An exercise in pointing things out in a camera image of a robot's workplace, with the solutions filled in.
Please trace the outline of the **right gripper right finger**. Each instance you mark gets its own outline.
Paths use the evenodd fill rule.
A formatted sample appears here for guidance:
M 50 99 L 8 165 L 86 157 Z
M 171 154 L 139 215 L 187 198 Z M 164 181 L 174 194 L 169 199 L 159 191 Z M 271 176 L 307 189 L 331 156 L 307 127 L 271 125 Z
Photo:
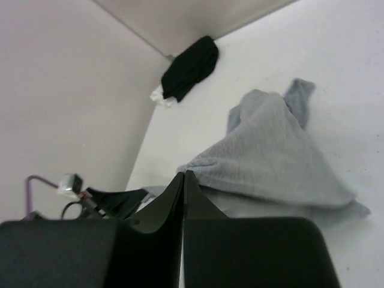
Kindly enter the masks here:
M 302 217 L 229 218 L 184 182 L 186 287 L 339 287 L 319 228 Z

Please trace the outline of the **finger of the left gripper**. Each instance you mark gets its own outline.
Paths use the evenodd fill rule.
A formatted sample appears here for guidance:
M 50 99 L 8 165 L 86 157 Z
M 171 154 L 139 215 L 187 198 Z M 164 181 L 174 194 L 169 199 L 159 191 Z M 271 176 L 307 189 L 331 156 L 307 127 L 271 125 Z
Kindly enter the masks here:
M 86 190 L 92 196 L 91 200 L 97 208 L 119 220 L 125 220 L 133 215 L 145 199 L 144 189 L 120 192 L 98 191 L 93 188 Z

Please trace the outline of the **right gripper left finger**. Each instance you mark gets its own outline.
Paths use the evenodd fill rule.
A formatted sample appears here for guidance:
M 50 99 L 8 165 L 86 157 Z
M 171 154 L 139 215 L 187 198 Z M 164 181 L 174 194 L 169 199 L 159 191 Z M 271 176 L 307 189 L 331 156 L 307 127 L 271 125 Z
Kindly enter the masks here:
M 126 220 L 1 225 L 2 287 L 178 287 L 184 176 Z

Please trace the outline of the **grey tank top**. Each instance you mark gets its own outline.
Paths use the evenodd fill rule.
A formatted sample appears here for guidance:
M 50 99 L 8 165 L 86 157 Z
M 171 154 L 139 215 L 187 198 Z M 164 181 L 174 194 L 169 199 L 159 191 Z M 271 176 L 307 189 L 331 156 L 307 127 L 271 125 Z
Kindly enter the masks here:
M 179 170 L 193 172 L 230 217 L 303 216 L 327 226 L 369 216 L 305 131 L 315 87 L 294 79 L 284 95 L 250 91 L 230 110 L 226 136 Z

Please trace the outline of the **folded black tank top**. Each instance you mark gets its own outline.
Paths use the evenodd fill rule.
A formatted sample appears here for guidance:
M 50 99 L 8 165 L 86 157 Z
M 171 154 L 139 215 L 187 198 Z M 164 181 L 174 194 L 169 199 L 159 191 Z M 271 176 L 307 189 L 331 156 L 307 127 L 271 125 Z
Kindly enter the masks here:
M 181 102 L 192 88 L 215 69 L 219 49 L 210 36 L 198 39 L 178 55 L 161 78 L 163 98 Z

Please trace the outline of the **folded white tank top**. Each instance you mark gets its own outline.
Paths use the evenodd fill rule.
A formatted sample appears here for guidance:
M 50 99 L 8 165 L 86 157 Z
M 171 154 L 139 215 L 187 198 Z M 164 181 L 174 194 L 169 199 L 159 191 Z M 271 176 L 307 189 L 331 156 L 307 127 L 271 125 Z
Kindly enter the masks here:
M 154 91 L 152 91 L 149 97 L 152 101 L 156 102 L 158 106 L 163 106 L 167 109 L 177 103 L 175 97 L 164 98 L 162 85 L 159 85 Z

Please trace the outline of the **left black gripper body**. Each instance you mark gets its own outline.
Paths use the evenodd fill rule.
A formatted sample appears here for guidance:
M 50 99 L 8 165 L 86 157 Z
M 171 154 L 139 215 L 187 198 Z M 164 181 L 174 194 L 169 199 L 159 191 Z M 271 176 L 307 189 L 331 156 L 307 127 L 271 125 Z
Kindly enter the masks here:
M 97 192 L 92 194 L 88 191 L 81 191 L 79 193 L 65 191 L 61 193 L 62 196 L 72 199 L 72 201 L 65 205 L 61 212 L 61 219 L 65 219 L 67 209 L 72 205 L 80 205 L 81 211 L 76 219 L 81 218 L 97 218 L 97 219 L 117 219 L 118 216 L 107 205 L 106 199 L 117 195 L 115 193 Z

